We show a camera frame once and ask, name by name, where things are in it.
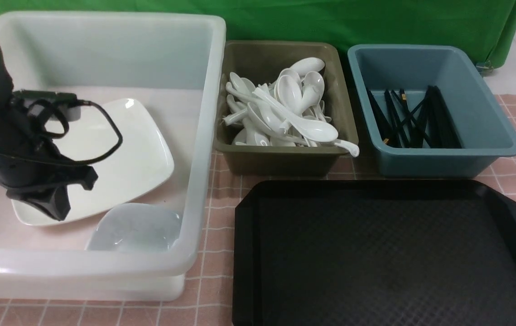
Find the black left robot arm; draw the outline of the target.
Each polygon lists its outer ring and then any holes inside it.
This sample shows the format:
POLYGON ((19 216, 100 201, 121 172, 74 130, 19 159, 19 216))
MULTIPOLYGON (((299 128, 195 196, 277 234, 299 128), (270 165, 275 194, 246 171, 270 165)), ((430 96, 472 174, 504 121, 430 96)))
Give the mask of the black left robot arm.
POLYGON ((0 186, 6 196, 55 221, 67 218, 68 186, 91 190, 93 167, 63 155, 53 142, 79 117, 77 95, 53 91, 14 91, 0 48, 0 186))

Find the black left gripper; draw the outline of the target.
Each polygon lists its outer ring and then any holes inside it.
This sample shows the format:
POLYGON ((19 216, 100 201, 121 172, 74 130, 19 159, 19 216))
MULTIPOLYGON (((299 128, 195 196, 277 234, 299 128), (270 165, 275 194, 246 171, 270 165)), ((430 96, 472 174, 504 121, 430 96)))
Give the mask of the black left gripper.
POLYGON ((68 186, 92 190, 98 175, 87 164, 63 155, 53 136, 0 131, 0 184, 8 198, 26 203, 55 221, 71 210, 68 186))

